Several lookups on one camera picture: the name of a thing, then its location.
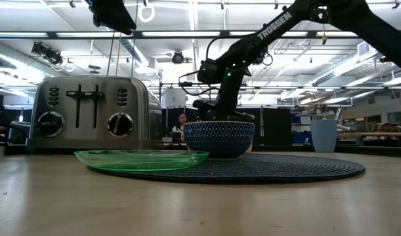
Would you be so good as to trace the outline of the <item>wooden desk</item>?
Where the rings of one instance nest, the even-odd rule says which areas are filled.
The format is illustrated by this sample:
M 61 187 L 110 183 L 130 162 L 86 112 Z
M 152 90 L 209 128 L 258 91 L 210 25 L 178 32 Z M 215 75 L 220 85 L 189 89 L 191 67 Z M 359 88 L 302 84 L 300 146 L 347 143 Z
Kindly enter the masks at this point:
M 338 133 L 340 138 L 362 138 L 362 137 L 401 137 L 401 132 L 343 132 Z

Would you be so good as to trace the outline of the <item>black aluminium rig frame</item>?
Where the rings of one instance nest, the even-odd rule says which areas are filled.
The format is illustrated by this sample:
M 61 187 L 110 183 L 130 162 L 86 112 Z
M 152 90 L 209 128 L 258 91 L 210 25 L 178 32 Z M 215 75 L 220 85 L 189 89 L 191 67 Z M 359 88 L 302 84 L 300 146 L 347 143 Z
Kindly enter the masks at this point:
M 123 39 L 213 39 L 216 37 L 239 39 L 252 31 L 221 30 L 221 31 L 134 31 L 125 35 L 112 31 L 0 31 L 0 40 L 42 39 L 42 40 L 107 40 Z M 353 32 L 293 30 L 285 32 L 281 39 L 319 39 L 327 36 L 330 39 L 357 39 Z

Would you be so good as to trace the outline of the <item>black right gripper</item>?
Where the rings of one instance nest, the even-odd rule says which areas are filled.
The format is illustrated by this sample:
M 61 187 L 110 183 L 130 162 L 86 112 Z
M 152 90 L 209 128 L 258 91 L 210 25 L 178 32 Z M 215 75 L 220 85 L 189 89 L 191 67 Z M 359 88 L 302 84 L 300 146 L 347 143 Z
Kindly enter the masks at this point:
M 236 111 L 242 79 L 242 73 L 226 73 L 214 104 L 195 100 L 193 106 L 198 109 L 200 119 L 202 121 L 253 122 L 255 118 L 253 115 Z

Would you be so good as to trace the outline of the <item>person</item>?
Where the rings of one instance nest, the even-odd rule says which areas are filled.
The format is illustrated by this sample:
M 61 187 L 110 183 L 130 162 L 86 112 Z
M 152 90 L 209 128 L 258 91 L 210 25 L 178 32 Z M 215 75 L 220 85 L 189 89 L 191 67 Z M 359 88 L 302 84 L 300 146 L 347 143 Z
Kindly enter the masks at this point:
M 172 132 L 178 132 L 180 134 L 180 139 L 185 142 L 184 138 L 184 124 L 186 123 L 186 114 L 181 113 L 178 117 L 177 124 L 172 128 Z

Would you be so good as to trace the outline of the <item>light blue cup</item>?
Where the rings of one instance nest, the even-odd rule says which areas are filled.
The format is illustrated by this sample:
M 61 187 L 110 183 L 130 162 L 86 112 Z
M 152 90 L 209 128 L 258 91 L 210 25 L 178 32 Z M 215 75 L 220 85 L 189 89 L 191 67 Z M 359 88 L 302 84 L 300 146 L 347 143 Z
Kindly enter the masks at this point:
M 337 142 L 337 121 L 311 120 L 310 131 L 315 152 L 332 153 Z

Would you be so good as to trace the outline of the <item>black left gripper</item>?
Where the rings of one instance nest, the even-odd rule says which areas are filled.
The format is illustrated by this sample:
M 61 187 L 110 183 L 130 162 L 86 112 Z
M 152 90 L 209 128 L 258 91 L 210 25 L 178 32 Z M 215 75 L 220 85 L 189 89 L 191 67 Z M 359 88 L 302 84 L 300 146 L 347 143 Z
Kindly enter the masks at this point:
M 131 35 L 137 25 L 125 9 L 122 0 L 85 0 L 93 14 L 95 26 L 106 26 L 125 35 Z

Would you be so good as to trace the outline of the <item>dark office chair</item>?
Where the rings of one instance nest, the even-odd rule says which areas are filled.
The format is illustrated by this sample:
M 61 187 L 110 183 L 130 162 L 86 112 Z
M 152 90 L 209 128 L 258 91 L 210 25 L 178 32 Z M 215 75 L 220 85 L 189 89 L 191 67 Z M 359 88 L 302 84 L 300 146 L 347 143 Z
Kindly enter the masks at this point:
M 9 129 L 9 139 L 12 144 L 25 144 L 29 137 L 31 123 L 12 121 Z

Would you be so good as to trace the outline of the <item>stainless steel four-slot toaster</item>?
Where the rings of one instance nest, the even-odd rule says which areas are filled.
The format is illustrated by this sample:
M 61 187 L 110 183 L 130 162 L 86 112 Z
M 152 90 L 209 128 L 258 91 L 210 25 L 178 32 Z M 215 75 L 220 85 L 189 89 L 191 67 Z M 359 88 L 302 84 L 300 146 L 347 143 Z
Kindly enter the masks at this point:
M 154 149 L 159 99 L 132 77 L 51 77 L 37 87 L 26 145 L 37 149 Z

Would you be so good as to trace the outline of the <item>blue patterned ceramic bowl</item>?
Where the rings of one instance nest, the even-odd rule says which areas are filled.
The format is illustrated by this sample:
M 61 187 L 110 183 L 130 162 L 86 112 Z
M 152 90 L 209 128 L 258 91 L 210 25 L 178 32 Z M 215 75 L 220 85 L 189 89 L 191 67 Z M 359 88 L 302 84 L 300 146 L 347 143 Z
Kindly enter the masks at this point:
M 184 125 L 190 150 L 208 152 L 210 159 L 236 159 L 251 146 L 255 124 L 241 121 L 198 121 Z

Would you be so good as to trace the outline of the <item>round dark woven placemat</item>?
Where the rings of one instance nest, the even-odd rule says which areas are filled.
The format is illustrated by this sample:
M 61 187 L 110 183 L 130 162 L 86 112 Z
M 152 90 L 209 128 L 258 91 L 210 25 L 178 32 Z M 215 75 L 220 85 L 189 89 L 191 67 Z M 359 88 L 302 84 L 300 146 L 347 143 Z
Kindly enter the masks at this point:
M 245 154 L 236 160 L 207 160 L 191 168 L 154 172 L 89 170 L 110 176 L 187 184 L 286 184 L 323 182 L 364 174 L 365 166 L 323 157 Z

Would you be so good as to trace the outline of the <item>green transparent glass plate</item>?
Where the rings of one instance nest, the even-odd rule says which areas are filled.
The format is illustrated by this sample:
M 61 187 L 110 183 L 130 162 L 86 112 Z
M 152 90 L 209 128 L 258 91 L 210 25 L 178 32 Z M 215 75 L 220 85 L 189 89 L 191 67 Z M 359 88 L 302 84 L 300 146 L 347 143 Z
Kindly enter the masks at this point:
M 209 156 L 205 151 L 168 149 L 107 149 L 76 151 L 74 154 L 91 168 L 135 172 L 191 168 Z

